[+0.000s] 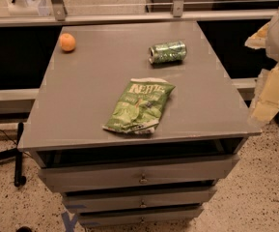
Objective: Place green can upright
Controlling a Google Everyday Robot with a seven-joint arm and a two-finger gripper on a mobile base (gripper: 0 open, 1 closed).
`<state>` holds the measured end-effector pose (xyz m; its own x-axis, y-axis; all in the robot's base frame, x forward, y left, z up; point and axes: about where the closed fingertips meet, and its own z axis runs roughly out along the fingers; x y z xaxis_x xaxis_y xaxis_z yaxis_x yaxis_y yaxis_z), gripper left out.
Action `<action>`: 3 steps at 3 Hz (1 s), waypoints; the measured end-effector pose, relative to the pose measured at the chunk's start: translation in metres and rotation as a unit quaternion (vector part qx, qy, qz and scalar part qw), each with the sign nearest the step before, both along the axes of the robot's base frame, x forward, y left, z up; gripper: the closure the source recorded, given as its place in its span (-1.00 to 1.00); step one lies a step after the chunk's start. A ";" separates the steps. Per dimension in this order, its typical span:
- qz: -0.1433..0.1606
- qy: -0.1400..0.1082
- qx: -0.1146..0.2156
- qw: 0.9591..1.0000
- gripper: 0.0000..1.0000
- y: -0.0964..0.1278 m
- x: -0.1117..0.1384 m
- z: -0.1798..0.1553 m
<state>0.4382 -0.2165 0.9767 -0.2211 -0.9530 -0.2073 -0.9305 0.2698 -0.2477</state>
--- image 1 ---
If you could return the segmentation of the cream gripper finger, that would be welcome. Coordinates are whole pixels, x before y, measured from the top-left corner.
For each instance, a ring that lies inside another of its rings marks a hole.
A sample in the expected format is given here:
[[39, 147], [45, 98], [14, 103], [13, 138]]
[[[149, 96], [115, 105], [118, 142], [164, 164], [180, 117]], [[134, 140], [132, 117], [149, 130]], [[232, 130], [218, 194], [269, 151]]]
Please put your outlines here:
[[258, 76], [254, 98], [250, 105], [250, 120], [268, 124], [279, 112], [279, 63], [271, 70], [262, 70]]
[[269, 23], [262, 26], [256, 33], [248, 37], [244, 45], [252, 49], [265, 49]]

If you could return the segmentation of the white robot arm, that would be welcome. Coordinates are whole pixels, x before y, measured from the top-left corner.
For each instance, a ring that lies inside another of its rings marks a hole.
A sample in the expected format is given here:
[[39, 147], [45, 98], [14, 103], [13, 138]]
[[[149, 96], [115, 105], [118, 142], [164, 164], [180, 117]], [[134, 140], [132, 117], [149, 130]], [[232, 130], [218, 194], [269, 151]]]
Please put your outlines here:
[[271, 71], [261, 71], [250, 106], [250, 120], [262, 126], [279, 112], [279, 10], [244, 45], [253, 49], [264, 48], [266, 56], [277, 62]]

